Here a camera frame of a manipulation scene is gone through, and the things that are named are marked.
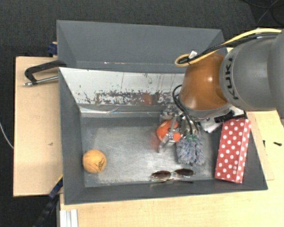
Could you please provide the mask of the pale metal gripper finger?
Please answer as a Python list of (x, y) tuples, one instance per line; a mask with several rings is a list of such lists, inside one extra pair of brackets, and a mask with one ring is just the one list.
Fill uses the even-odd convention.
[(166, 137), (165, 148), (171, 147), (176, 143), (176, 141), (173, 139), (173, 136), (169, 136), (167, 134), (165, 137)]
[(167, 145), (169, 144), (169, 136), (165, 135), (162, 140), (160, 141), (159, 147), (158, 147), (158, 153), (162, 153), (166, 150)]

